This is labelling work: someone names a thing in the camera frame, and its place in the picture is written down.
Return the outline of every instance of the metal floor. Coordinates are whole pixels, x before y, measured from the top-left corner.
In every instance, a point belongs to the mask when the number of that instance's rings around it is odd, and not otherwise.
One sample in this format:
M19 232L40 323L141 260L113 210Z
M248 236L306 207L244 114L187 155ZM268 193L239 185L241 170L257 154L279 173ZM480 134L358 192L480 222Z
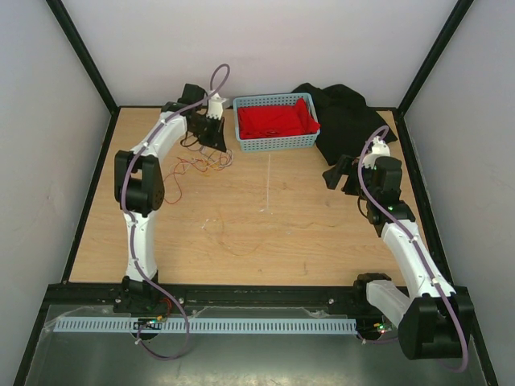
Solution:
M194 334L190 351L183 358L161 362L136 347L129 333L53 332L55 318L73 308L51 308L26 384L486 384L473 344L467 371L454 374L434 360L407 360L396 343L362 345L353 335ZM107 308L80 307L72 315L108 316L108 313ZM238 313L248 314L245 310ZM284 313L286 317L291 316L291 310ZM160 354L170 355L179 348L183 338L179 334L161 334L152 339L149 346Z

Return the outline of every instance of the red cloth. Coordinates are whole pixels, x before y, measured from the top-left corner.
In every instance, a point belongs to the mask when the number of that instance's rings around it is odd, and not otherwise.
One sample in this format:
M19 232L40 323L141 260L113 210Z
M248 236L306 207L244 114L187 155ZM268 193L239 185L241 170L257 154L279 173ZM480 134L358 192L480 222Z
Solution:
M241 139L314 134L320 125L300 98L295 106L253 106L238 109Z

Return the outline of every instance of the black cloth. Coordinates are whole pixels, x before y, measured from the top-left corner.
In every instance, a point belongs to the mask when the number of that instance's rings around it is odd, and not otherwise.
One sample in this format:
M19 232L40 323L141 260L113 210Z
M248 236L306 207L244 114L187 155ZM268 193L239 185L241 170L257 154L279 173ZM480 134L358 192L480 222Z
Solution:
M316 146L330 166L335 165L342 154L359 157L370 134L386 125L385 120L367 106L361 94L342 84L321 89L304 83L292 92L311 94L320 123ZM397 137L390 130L385 141L397 141Z

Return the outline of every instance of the blue plastic basket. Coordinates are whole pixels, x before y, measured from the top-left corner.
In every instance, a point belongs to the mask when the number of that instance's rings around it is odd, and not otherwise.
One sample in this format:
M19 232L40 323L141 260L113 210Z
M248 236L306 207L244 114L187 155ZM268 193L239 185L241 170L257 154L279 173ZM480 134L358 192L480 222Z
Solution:
M243 96L236 98L233 101L234 108L234 128L236 129L236 138L240 142L241 150L245 152L250 151L266 151L266 150L280 150L280 149L298 149L301 147L312 147L315 144L315 139L320 134L320 129L315 134L295 135L292 137L277 137L277 138L263 138L263 139L241 139L240 138L240 125L238 120L238 109L240 107L250 106L293 106L297 101L303 98L309 108L309 112L315 121L318 122L315 112L315 106L311 95L307 92L298 92L295 94L274 94L274 95L260 95L260 96Z

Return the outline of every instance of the scratch mark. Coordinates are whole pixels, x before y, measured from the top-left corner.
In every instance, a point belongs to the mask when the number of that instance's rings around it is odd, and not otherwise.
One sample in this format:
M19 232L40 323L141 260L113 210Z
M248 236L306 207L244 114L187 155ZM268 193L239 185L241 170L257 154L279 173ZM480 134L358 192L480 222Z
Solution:
M243 257L243 256L248 256L254 252L256 252L258 250L259 247L262 246L264 240L261 240L254 249L252 249L250 252L247 252L247 253L235 253L233 252L233 249L232 247L230 247L229 245L227 245L225 242L224 242L224 235L225 235L225 221L224 221L224 217L222 216L222 213L220 211L220 209L218 208L218 215L220 216L220 221L222 223L222 232L220 233L220 239L219 240L214 240L213 238L211 238L209 236L209 239L211 241L214 241L216 243L218 243L219 246L221 246L222 248L225 248L227 249L232 255L234 256L238 256L238 257Z
M270 203L270 156L268 154L268 177L266 178L266 210L268 210Z

